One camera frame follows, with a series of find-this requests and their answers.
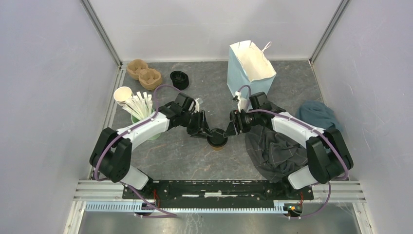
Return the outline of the brown pulp cup carriers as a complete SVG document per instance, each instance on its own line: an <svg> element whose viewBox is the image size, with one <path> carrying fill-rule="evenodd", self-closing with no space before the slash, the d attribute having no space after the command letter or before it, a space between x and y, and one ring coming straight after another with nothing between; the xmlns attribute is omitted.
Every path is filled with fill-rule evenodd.
<svg viewBox="0 0 413 234"><path fill-rule="evenodd" d="M148 64L141 60L135 59L127 64L127 72L134 79L139 81L146 90L155 90L162 84L162 75L153 68L149 68Z"/></svg>

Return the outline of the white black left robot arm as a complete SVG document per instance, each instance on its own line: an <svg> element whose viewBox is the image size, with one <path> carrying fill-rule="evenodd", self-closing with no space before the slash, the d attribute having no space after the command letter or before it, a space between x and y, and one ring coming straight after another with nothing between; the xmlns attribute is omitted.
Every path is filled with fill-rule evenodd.
<svg viewBox="0 0 413 234"><path fill-rule="evenodd" d="M121 182L134 187L140 198L152 195L153 185L150 178L131 165L131 154L143 142L174 127L186 128L191 137L207 138L212 136L205 112L197 111L196 101L179 93L175 101L161 106L157 113L128 127L102 130L94 147L89 163L108 180Z"/></svg>

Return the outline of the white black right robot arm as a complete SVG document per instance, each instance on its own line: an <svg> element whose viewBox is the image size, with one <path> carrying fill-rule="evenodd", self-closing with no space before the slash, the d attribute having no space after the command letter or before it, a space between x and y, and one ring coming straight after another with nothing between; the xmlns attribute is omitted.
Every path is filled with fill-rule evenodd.
<svg viewBox="0 0 413 234"><path fill-rule="evenodd" d="M284 197L294 199L304 187L348 177L354 163L338 129L323 129L299 120L270 102L264 92L245 99L236 91L233 99L238 108L230 113L225 137L250 132L253 126L260 125L290 138L306 150L305 166L290 173L281 186Z"/></svg>

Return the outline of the black plastic cup lid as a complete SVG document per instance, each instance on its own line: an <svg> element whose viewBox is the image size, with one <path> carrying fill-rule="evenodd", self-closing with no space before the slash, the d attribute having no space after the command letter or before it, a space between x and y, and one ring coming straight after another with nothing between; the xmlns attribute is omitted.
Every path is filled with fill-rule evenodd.
<svg viewBox="0 0 413 234"><path fill-rule="evenodd" d="M224 137L225 131L221 128L211 130L212 135L207 137L207 142L212 147L223 147L226 145L228 139Z"/></svg>

